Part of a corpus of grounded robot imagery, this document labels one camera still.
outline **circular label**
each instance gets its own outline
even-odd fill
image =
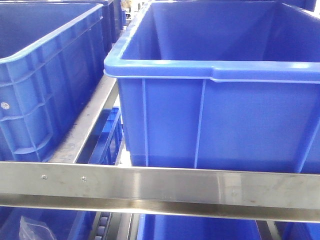
[[[4,109],[4,110],[8,110],[10,108],[10,105],[7,103],[7,102],[2,102],[1,103],[1,107]]]

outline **blue bin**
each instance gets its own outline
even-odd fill
[[[169,215],[140,216],[137,240],[261,240],[256,221]]]
[[[73,125],[103,75],[101,8],[0,4],[0,161],[47,161]]]
[[[319,45],[278,1],[146,3],[104,61],[133,164],[320,172]]]
[[[122,136],[121,110],[114,107],[105,122],[88,163],[114,165],[120,150]]]
[[[52,209],[2,207],[10,211],[6,218],[0,215],[0,239],[19,240],[20,219],[26,217],[44,222],[57,240],[88,240],[96,213]]]

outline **metal shelf frame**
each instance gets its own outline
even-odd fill
[[[77,164],[117,95],[104,76],[50,162],[0,162],[0,206],[320,223],[320,174]]]

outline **storage rack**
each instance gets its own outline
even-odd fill
[[[270,221],[320,223],[320,174],[77,164],[117,95],[104,76],[50,162],[0,162],[0,206],[113,212],[108,240],[135,239],[139,214],[254,219],[265,240]]]

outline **metal bar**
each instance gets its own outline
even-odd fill
[[[119,224],[116,240],[129,240],[131,232],[132,213],[123,213]]]
[[[320,175],[0,162],[0,205],[320,222]]]
[[[115,78],[103,76],[91,100],[49,162],[76,163],[104,107],[112,108],[118,95]]]
[[[256,221],[261,240],[275,240],[272,238],[267,221]]]

